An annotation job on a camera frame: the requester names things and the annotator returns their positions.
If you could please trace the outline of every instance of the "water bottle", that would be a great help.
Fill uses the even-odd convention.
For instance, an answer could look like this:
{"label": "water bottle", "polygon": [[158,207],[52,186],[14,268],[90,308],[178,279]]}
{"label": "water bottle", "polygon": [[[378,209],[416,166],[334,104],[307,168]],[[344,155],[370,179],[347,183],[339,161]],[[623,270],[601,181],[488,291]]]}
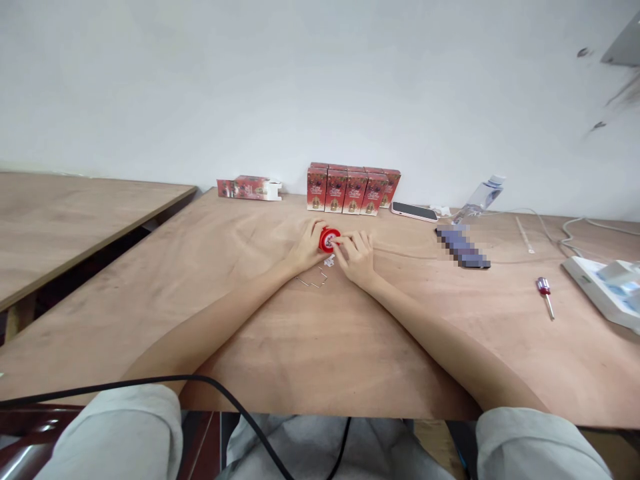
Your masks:
{"label": "water bottle", "polygon": [[458,225],[467,217],[476,217],[482,214],[489,208],[496,197],[502,193],[502,190],[504,190],[502,184],[506,179],[506,177],[501,177],[500,175],[492,175],[488,181],[478,185],[478,188],[473,192],[465,206],[453,216],[451,223]]}

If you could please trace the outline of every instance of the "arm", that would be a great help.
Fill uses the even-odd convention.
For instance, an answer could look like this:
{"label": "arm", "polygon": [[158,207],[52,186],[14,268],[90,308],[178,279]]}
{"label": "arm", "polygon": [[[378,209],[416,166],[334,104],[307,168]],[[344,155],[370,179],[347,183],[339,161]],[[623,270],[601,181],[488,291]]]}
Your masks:
{"label": "arm", "polygon": [[[284,283],[327,257],[319,248],[327,224],[310,221],[286,259],[176,326],[144,352],[122,380],[193,373]],[[167,386],[177,394],[185,382]]]}
{"label": "arm", "polygon": [[[365,232],[334,239],[335,254],[346,276],[378,300],[483,410],[529,407],[547,411],[526,383],[502,360],[465,332],[429,312],[373,269],[373,239]],[[347,256],[338,245],[342,244]]]}

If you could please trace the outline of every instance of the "wooden desk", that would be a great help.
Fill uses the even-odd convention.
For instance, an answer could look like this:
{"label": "wooden desk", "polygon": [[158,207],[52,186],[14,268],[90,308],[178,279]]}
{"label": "wooden desk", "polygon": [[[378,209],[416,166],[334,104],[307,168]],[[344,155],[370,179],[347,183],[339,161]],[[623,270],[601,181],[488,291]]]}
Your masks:
{"label": "wooden desk", "polygon": [[195,190],[0,173],[0,311]]}
{"label": "wooden desk", "polygon": [[[296,195],[260,202],[207,193],[2,347],[0,398],[118,379],[176,324],[282,258],[314,215]],[[432,224],[388,211],[324,216],[342,231],[372,231],[376,270],[426,309],[438,305],[554,413],[582,425],[640,427],[640,337],[600,316],[560,267],[564,256],[536,217],[519,214],[535,254],[513,215],[483,218],[473,238],[486,243],[493,266],[470,271],[447,259]],[[547,218],[552,235],[561,237],[563,221]],[[584,222],[572,231],[578,246],[608,257],[635,259],[640,251],[638,237]],[[478,415],[466,392],[337,265],[327,274],[321,289],[284,285],[201,372],[256,412]],[[540,276],[553,289],[554,322],[535,288]],[[189,409],[229,408],[204,385],[187,386],[183,400]]]}

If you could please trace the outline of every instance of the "black phone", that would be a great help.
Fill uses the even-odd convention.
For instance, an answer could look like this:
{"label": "black phone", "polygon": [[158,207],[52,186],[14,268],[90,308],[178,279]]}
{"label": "black phone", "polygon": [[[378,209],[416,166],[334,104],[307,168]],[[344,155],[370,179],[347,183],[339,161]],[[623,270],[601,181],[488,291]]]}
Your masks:
{"label": "black phone", "polygon": [[465,231],[454,227],[438,227],[435,229],[435,234],[462,268],[491,268],[491,261],[487,260],[487,256],[482,255],[480,250],[466,238]]}

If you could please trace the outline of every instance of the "power strip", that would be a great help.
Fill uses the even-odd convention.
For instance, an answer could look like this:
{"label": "power strip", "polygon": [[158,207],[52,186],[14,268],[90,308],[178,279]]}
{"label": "power strip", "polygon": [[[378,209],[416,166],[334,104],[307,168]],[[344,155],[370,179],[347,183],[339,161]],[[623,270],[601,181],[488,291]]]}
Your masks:
{"label": "power strip", "polygon": [[607,320],[640,335],[640,312],[627,301],[633,292],[640,289],[640,285],[634,282],[622,287],[609,285],[598,275],[598,271],[607,265],[585,258],[571,257],[562,266]]}

